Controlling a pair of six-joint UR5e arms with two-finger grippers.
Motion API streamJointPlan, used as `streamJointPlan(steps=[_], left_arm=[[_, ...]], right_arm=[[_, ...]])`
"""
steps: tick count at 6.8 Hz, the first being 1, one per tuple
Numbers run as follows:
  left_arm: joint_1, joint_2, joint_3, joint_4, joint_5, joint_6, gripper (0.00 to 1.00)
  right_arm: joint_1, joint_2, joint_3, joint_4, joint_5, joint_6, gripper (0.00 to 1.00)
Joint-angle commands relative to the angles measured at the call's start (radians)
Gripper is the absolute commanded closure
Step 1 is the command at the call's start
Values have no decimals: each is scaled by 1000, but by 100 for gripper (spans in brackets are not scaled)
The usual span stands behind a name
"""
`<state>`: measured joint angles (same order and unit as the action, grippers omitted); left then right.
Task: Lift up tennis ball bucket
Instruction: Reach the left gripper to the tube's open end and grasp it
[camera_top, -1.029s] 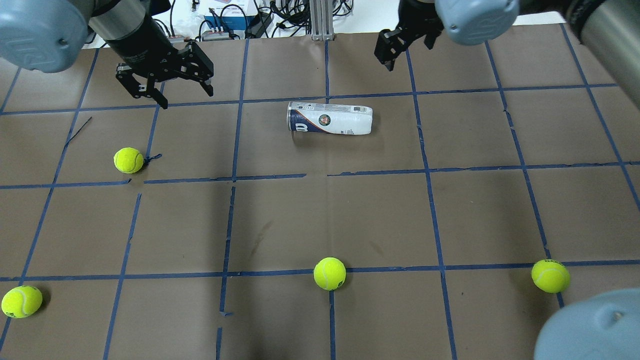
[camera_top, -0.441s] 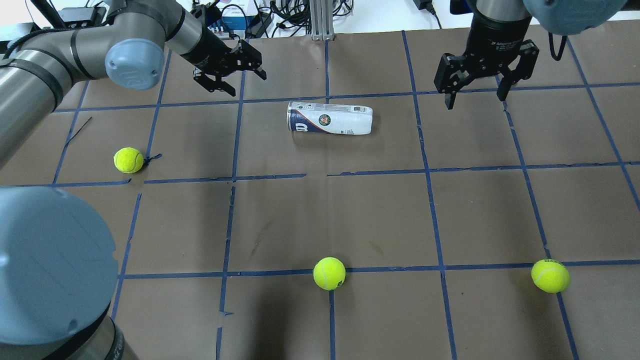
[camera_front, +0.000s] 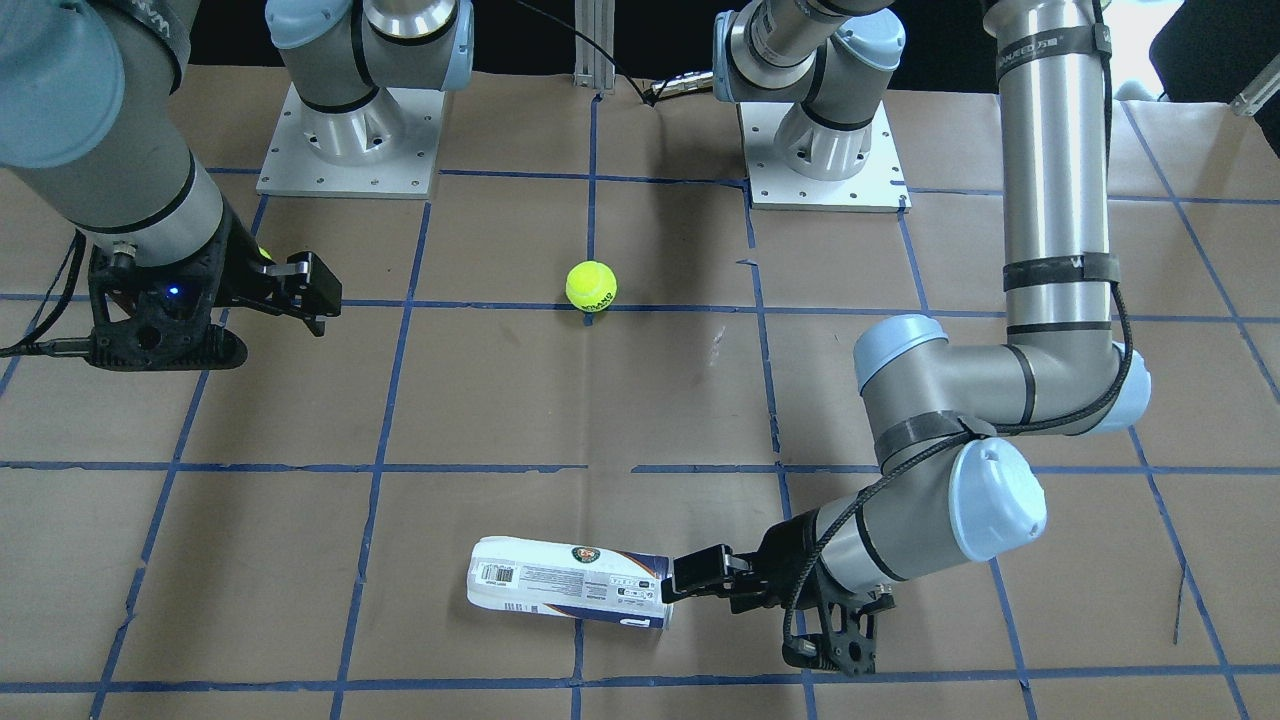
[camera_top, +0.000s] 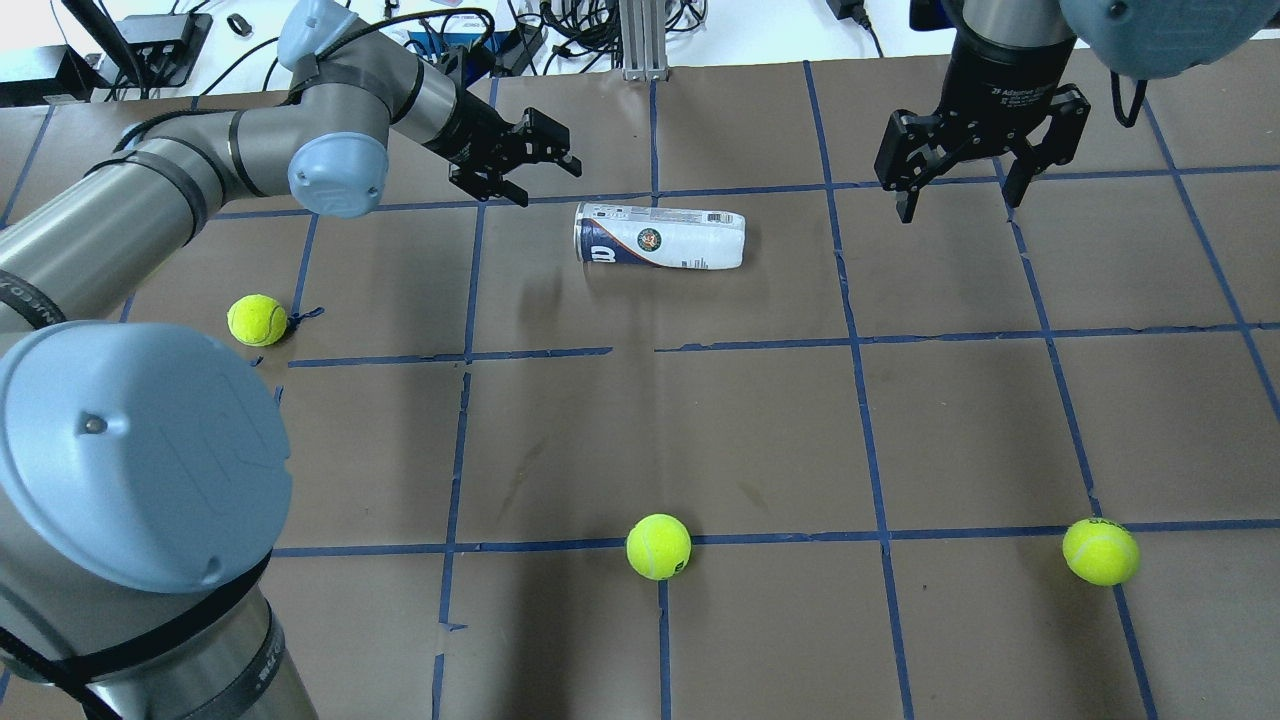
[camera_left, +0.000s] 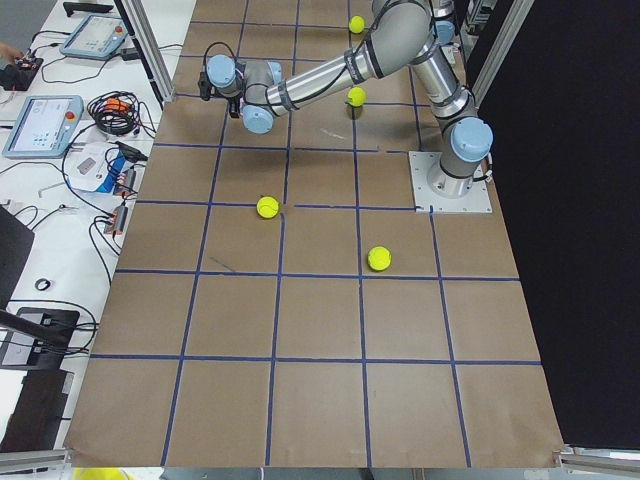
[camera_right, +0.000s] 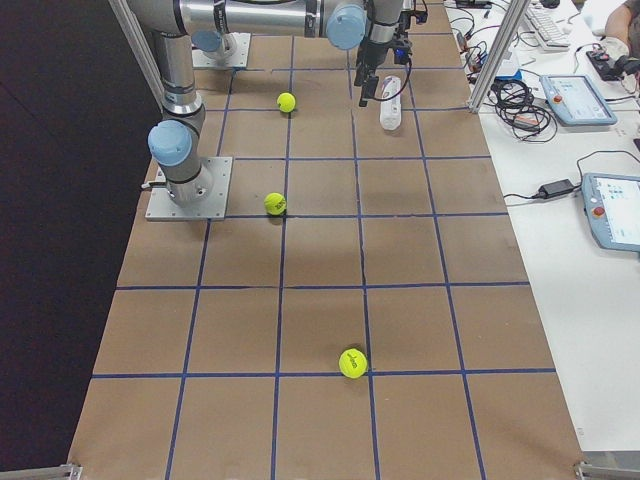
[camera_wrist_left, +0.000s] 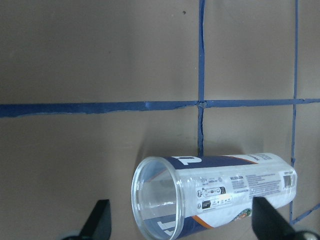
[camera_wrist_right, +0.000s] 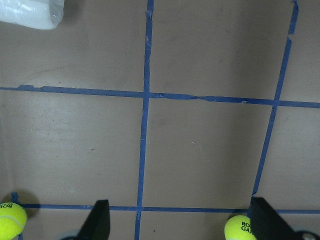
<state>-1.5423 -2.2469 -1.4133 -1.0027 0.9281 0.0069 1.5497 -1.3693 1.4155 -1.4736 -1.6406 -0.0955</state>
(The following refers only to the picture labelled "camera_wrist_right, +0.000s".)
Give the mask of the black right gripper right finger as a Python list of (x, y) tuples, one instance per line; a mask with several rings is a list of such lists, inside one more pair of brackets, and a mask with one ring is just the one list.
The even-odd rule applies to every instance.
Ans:
[(294, 240), (295, 231), (263, 197), (252, 197), (250, 225), (257, 240)]

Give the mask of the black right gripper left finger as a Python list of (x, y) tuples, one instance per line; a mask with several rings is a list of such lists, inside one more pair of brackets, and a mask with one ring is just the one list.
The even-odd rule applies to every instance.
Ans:
[(110, 236), (110, 206), (109, 201), (97, 200), (86, 218), (77, 240), (108, 240)]

